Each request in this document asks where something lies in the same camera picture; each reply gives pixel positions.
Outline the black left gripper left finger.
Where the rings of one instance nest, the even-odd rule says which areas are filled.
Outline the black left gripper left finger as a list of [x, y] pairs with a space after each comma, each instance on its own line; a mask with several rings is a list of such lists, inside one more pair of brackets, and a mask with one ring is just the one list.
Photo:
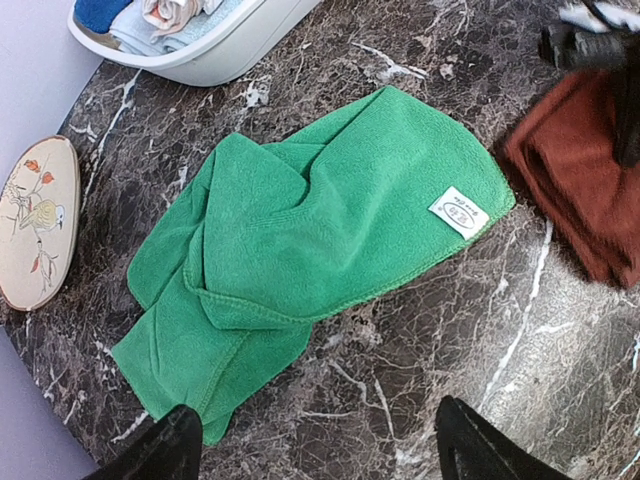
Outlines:
[[202, 445], [203, 426], [198, 413], [187, 405], [178, 405], [119, 457], [86, 479], [196, 480]]

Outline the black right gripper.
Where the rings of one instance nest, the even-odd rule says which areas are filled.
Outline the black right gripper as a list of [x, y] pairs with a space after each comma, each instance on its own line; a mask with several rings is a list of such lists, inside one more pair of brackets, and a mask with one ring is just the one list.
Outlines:
[[544, 27], [539, 56], [558, 69], [602, 69], [613, 74], [614, 159], [625, 168], [639, 163], [639, 14], [604, 1], [559, 9]]

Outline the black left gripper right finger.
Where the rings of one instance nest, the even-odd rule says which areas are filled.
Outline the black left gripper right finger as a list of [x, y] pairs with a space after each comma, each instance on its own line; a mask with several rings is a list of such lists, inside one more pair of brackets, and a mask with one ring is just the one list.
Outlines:
[[435, 427], [444, 480], [568, 479], [521, 449], [459, 398], [441, 399]]

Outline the brown towel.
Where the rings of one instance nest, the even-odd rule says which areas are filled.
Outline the brown towel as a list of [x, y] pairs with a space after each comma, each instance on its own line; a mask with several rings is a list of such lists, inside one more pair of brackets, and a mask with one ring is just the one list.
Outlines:
[[639, 170], [614, 159], [612, 87], [606, 72], [566, 75], [521, 120], [505, 156], [589, 278], [630, 288], [639, 281]]

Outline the orange bunny pattern towel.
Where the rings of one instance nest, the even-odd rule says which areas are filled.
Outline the orange bunny pattern towel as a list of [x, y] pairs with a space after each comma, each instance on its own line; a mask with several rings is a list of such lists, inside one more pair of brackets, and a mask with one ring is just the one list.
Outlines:
[[213, 14], [223, 0], [144, 0], [143, 19], [155, 28], [154, 37], [182, 30], [194, 17]]

